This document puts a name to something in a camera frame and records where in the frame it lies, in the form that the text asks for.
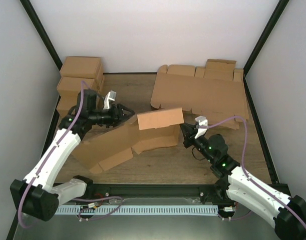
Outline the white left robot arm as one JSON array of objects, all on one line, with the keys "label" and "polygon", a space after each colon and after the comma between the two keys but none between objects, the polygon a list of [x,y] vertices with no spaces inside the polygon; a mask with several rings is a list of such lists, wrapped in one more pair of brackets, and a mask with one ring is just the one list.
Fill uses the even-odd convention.
[{"label": "white left robot arm", "polygon": [[116,92],[105,97],[91,89],[82,89],[77,103],[62,118],[55,137],[37,165],[23,180],[14,180],[10,186],[17,209],[19,224],[26,228],[23,214],[49,221],[58,207],[72,200],[89,202],[95,196],[93,181],[76,175],[55,186],[55,179],[72,151],[80,144],[94,125],[117,127],[135,113],[132,109],[114,104]]}]

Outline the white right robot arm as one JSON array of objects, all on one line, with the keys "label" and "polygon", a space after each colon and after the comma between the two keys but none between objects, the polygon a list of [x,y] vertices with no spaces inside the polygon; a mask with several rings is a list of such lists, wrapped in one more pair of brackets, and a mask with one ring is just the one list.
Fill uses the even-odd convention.
[{"label": "white right robot arm", "polygon": [[218,200],[230,199],[244,205],[265,220],[281,240],[306,240],[306,201],[302,197],[289,196],[254,177],[228,154],[222,135],[205,137],[205,125],[182,123],[180,128],[184,146],[197,149],[218,177]]}]

